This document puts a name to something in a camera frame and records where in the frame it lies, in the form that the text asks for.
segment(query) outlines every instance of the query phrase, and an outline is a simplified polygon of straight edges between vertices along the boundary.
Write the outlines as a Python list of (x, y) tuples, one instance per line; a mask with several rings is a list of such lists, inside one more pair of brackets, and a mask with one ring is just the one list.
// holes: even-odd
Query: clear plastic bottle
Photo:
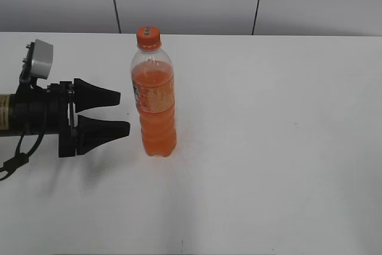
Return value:
[(139, 50), (130, 72), (143, 146), (148, 155), (169, 156), (177, 144), (172, 63), (161, 49), (157, 27), (139, 28), (137, 40)]

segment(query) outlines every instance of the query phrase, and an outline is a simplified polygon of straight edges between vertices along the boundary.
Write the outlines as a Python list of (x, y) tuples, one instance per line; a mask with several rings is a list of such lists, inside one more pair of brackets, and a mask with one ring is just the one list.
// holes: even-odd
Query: orange liquid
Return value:
[[(172, 67), (162, 61), (142, 62), (132, 71), (133, 82), (144, 88), (163, 86), (172, 81)], [(175, 104), (163, 112), (143, 112), (139, 107), (142, 141), (148, 155), (169, 156), (177, 144)]]

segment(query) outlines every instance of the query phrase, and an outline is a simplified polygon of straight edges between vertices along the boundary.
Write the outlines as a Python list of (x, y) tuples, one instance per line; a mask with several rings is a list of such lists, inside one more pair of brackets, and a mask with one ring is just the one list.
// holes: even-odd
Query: bottle label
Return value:
[(158, 87), (144, 87), (133, 81), (137, 108), (146, 113), (161, 113), (175, 103), (174, 77)]

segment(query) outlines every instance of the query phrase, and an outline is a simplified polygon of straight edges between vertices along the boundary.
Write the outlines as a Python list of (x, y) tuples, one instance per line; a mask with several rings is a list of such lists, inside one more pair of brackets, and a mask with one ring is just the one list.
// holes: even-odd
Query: orange soda bottle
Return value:
[(130, 72), (143, 146), (148, 155), (169, 156), (177, 144), (172, 63), (161, 49), (157, 27), (139, 28), (137, 40), (139, 50)]

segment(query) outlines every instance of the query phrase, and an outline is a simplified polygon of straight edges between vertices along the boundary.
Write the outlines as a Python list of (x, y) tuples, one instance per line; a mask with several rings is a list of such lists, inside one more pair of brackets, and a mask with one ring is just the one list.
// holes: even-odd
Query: white table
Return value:
[[(122, 92), (120, 106), (83, 114), (132, 131), (67, 159), (46, 136), (0, 183), (1, 254), (381, 254), (382, 38), (164, 35), (169, 158), (141, 144), (134, 35), (0, 33), (0, 93), (16, 91), (36, 38), (54, 45), (41, 85)], [(0, 138), (1, 162), (17, 141)]]

